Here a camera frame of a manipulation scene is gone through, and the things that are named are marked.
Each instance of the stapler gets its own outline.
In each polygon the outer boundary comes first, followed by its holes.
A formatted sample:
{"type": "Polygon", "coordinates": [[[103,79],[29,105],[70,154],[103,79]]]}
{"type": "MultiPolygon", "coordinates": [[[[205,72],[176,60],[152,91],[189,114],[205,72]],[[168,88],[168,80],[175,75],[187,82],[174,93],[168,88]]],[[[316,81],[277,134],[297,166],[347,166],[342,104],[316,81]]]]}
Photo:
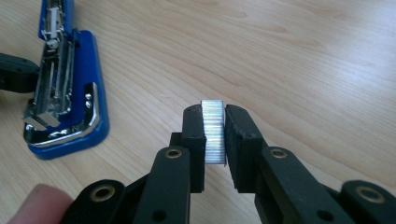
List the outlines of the stapler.
{"type": "Polygon", "coordinates": [[[38,37],[44,50],[22,118],[23,137],[43,160],[93,147],[109,130],[95,38],[78,30],[73,17],[74,1],[42,1],[38,37]]]}

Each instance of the black object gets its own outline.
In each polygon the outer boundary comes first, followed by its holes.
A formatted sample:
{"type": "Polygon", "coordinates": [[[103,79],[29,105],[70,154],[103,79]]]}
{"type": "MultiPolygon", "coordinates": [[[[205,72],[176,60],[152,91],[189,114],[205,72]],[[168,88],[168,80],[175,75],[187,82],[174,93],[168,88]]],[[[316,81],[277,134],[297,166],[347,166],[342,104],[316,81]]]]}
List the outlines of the black object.
{"type": "Polygon", "coordinates": [[[29,60],[0,53],[0,90],[35,91],[39,67],[29,60]]]}
{"type": "MultiPolygon", "coordinates": [[[[256,194],[262,223],[396,223],[396,198],[386,190],[360,180],[341,192],[324,187],[290,151],[268,147],[245,109],[227,105],[225,112],[233,182],[256,194]]],[[[204,190],[202,121],[199,105],[187,108],[182,133],[172,133],[148,175],[126,188],[114,180],[88,186],[62,223],[189,223],[190,193],[204,190]]]]}

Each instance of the bolt hole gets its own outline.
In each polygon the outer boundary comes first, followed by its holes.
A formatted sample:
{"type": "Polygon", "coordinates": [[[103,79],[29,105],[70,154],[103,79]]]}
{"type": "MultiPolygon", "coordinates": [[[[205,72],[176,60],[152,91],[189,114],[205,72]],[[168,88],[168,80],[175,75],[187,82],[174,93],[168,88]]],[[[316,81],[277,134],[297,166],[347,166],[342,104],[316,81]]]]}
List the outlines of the bolt hole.
{"type": "Polygon", "coordinates": [[[95,196],[99,198],[105,197],[108,193],[110,192],[109,189],[99,189],[96,193],[95,196]]]}
{"type": "Polygon", "coordinates": [[[111,185],[102,185],[91,192],[91,200],[96,203],[104,202],[110,199],[116,190],[111,185]]]}
{"type": "Polygon", "coordinates": [[[277,148],[271,150],[271,155],[278,159],[285,159],[286,157],[288,157],[288,153],[286,153],[284,150],[277,148]]]}
{"type": "Polygon", "coordinates": [[[169,149],[166,151],[165,155],[169,159],[175,159],[181,156],[181,151],[178,149],[169,149]]]}
{"type": "Polygon", "coordinates": [[[324,221],[334,221],[334,216],[328,211],[318,210],[318,217],[320,217],[324,221]]]}
{"type": "Polygon", "coordinates": [[[157,210],[152,213],[152,220],[161,222],[166,220],[166,212],[163,210],[157,210]]]}
{"type": "Polygon", "coordinates": [[[370,203],[383,203],[385,201],[384,196],[380,192],[370,187],[358,186],[356,187],[356,192],[364,200],[369,201],[370,203]]]}

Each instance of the wooden table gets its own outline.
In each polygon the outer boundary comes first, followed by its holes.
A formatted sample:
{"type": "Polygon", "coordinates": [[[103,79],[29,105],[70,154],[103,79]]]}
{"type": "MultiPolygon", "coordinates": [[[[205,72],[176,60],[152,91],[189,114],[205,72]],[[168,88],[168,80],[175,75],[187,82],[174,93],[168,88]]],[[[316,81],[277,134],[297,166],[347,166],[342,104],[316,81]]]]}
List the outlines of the wooden table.
{"type": "MultiPolygon", "coordinates": [[[[41,1],[0,1],[0,52],[38,63],[41,1]]],[[[271,146],[319,182],[351,179],[396,194],[396,4],[390,1],[76,1],[97,38],[111,131],[99,146],[38,160],[22,138],[32,94],[0,91],[0,222],[38,183],[76,197],[103,178],[149,172],[182,112],[202,99],[240,105],[271,146]]],[[[258,223],[228,167],[206,167],[191,223],[258,223]]]]}

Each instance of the chrome metal part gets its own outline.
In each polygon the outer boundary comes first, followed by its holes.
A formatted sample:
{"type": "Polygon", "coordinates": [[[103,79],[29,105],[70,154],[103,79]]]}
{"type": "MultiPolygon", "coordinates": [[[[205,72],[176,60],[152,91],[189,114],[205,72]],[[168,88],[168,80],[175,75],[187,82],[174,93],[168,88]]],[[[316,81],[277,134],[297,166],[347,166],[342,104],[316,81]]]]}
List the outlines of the chrome metal part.
{"type": "Polygon", "coordinates": [[[85,107],[84,120],[81,123],[52,133],[38,132],[37,129],[32,128],[30,124],[26,124],[25,140],[27,144],[33,147],[50,147],[81,138],[91,133],[97,126],[100,119],[97,86],[94,82],[87,84],[84,91],[85,96],[89,94],[91,97],[83,96],[85,107]]]}
{"type": "Polygon", "coordinates": [[[43,33],[46,44],[40,64],[35,98],[26,106],[23,120],[39,131],[57,127],[59,116],[71,110],[75,38],[63,27],[63,1],[48,0],[43,33]]]}
{"type": "Polygon", "coordinates": [[[221,100],[201,102],[206,136],[206,164],[225,164],[224,108],[221,100]]]}

